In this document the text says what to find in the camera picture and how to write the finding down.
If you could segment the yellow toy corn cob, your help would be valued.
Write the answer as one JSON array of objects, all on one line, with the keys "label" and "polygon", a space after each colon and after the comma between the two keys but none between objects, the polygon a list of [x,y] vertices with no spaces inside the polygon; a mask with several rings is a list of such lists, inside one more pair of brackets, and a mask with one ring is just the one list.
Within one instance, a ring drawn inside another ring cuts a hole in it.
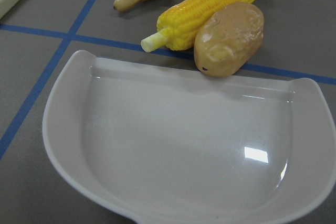
[{"label": "yellow toy corn cob", "polygon": [[213,14],[236,3],[252,3],[255,0],[184,0],[164,11],[157,19],[157,32],[141,40],[145,52],[165,46],[182,51],[194,46],[196,34]]}]

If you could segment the beige plastic dustpan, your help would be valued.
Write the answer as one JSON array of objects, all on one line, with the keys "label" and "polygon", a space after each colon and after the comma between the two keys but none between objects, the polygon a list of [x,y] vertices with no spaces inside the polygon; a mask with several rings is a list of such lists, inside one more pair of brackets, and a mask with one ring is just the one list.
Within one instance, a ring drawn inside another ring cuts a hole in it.
[{"label": "beige plastic dustpan", "polygon": [[43,140],[67,183],[137,223],[288,223],[335,185],[335,125],[308,78],[218,79],[80,50]]}]

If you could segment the brown toy potato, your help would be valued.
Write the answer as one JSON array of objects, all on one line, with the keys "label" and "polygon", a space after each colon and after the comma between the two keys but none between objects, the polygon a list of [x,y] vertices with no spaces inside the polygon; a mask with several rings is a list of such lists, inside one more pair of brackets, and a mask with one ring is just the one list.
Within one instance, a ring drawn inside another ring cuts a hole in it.
[{"label": "brown toy potato", "polygon": [[257,52],[263,38],[262,11],[250,3],[230,4],[216,12],[197,33],[195,64],[208,76],[231,76]]}]

